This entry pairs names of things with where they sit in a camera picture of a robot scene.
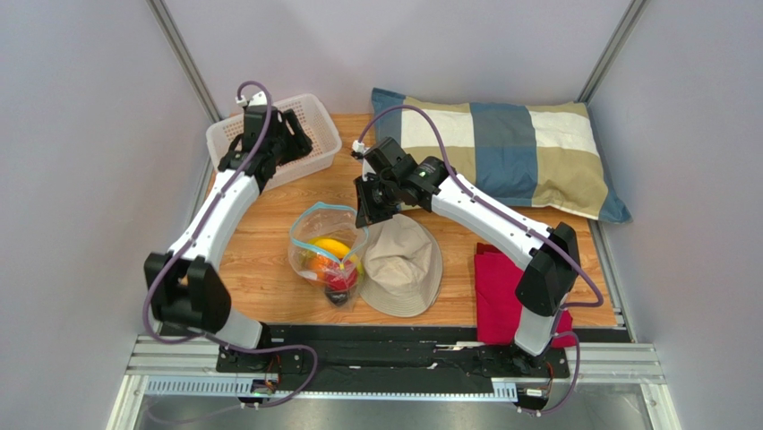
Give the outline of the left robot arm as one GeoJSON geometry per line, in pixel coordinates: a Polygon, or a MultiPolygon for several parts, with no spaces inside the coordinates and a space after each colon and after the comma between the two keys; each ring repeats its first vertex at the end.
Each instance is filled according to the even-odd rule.
{"type": "Polygon", "coordinates": [[[313,144],[291,109],[249,106],[243,124],[219,162],[201,213],[167,252],[152,253],[144,263],[149,292],[142,319],[150,336],[157,334],[150,324],[157,320],[235,351],[271,350],[265,324],[233,308],[219,264],[239,221],[277,168],[306,157],[313,144]]]}

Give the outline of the red fake apple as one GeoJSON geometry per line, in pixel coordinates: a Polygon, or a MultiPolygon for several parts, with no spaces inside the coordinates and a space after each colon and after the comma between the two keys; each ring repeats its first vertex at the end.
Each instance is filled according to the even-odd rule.
{"type": "Polygon", "coordinates": [[[324,281],[329,292],[346,292],[354,288],[360,279],[360,271],[349,265],[338,271],[325,273],[324,281]]]}

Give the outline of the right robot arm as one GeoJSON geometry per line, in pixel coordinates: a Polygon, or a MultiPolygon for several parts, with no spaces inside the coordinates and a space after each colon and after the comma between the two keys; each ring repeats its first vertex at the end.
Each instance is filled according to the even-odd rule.
{"type": "Polygon", "coordinates": [[[352,144],[363,164],[354,181],[356,225],[392,219],[404,205],[419,207],[469,229],[506,255],[522,274],[515,295],[522,305],[512,345],[526,356],[542,357],[554,326],[579,275],[575,230],[525,219],[477,190],[437,157],[421,162],[392,138],[368,147],[352,144]]]}

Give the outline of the clear zip top bag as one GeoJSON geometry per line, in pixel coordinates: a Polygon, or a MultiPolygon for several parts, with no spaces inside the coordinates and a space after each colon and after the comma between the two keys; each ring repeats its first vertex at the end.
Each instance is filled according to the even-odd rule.
{"type": "MultiPolygon", "coordinates": [[[[311,253],[323,254],[334,260],[327,252],[315,245],[309,245],[308,241],[315,237],[330,237],[349,246],[351,254],[356,254],[361,264],[364,250],[369,240],[369,230],[367,228],[357,228],[356,210],[337,204],[328,204],[326,202],[317,202],[303,212],[293,223],[289,230],[289,248],[288,260],[293,271],[310,285],[318,288],[324,295],[326,289],[325,281],[310,281],[299,274],[303,268],[303,259],[311,253]]],[[[360,279],[356,286],[349,291],[352,297],[347,305],[336,307],[338,309],[350,309],[356,301],[358,291],[363,284],[365,270],[360,274],[360,279]]]]}

